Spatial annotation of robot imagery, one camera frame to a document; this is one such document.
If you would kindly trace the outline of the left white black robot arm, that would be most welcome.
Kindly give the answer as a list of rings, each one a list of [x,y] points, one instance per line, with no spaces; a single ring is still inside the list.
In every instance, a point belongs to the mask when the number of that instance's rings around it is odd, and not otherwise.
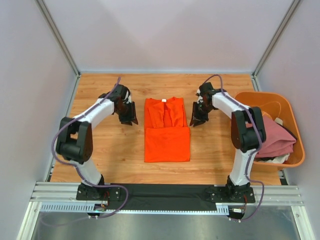
[[[116,114],[123,125],[138,124],[135,102],[128,87],[116,84],[110,92],[101,94],[96,102],[81,114],[64,117],[53,139],[53,155],[63,157],[62,164],[73,166],[81,178],[77,200],[107,200],[110,189],[97,170],[92,153],[93,130],[104,119]]]

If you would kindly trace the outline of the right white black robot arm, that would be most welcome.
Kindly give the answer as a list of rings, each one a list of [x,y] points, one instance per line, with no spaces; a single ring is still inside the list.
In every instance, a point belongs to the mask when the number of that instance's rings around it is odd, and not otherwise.
[[[190,126],[196,127],[209,120],[212,110],[220,110],[231,120],[231,142],[235,147],[232,171],[224,186],[210,186],[205,191],[215,203],[254,202],[250,174],[254,158],[266,140],[262,111],[249,107],[231,97],[224,89],[215,89],[210,82],[197,90],[197,101],[192,105]]]

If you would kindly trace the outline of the orange t shirt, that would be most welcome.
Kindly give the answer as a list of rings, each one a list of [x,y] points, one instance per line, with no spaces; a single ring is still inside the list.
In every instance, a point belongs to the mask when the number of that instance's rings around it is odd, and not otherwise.
[[[180,163],[190,158],[191,131],[184,99],[147,98],[144,103],[144,161]]]

